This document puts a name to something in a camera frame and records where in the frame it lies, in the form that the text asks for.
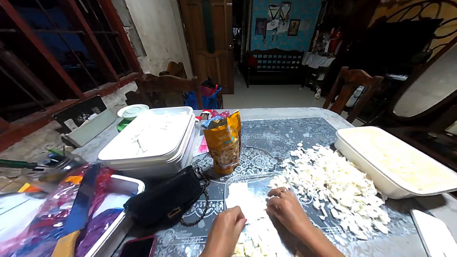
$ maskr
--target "mirror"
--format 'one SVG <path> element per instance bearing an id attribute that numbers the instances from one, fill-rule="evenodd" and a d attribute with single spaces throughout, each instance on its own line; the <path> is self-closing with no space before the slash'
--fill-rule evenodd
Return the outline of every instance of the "mirror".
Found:
<path id="1" fill-rule="evenodd" d="M 400 117 L 420 114 L 457 90 L 457 47 L 454 45 L 405 91 L 393 108 Z"/>

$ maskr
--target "wooden door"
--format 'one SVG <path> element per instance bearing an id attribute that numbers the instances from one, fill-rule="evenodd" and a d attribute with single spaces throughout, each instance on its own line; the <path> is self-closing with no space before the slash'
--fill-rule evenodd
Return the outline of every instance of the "wooden door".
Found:
<path id="1" fill-rule="evenodd" d="M 223 87 L 223 94 L 233 94 L 232 0 L 178 0 L 194 75 L 200 83 L 210 77 Z M 203 18 L 203 1 L 211 5 L 214 53 L 209 53 Z"/>

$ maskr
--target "snack bag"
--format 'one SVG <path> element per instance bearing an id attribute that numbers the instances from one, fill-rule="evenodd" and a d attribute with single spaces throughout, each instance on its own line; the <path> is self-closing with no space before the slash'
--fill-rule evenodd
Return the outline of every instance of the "snack bag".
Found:
<path id="1" fill-rule="evenodd" d="M 241 118 L 235 111 L 227 118 L 214 120 L 203 131 L 213 158 L 216 173 L 228 175 L 239 163 L 241 148 Z"/>

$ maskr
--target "red phone case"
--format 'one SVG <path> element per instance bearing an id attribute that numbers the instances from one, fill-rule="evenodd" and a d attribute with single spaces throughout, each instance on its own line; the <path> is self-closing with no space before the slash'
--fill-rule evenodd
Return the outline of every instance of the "red phone case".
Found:
<path id="1" fill-rule="evenodd" d="M 154 256 L 154 251 L 155 251 L 155 245 L 157 243 L 157 237 L 155 235 L 152 235 L 152 236 L 146 236 L 146 237 L 142 237 L 142 238 L 138 238 L 138 239 L 132 239 L 132 240 L 129 240 L 127 242 L 125 242 L 125 244 L 122 246 L 120 252 L 119 252 L 119 256 L 122 256 L 122 251 L 124 250 L 124 246 L 128 243 L 132 243 L 132 242 L 136 242 L 136 241 L 141 241 L 141 240 L 145 240 L 145 239 L 149 239 L 149 238 L 154 238 L 154 242 L 152 243 L 152 247 L 151 247 L 151 252 L 149 253 L 149 257 L 153 257 Z"/>

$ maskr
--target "wooden bench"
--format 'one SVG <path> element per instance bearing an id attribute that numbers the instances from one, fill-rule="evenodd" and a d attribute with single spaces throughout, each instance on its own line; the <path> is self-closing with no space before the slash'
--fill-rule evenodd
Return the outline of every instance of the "wooden bench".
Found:
<path id="1" fill-rule="evenodd" d="M 304 52 L 280 49 L 252 50 L 246 57 L 248 63 L 246 85 L 295 85 L 302 84 Z"/>

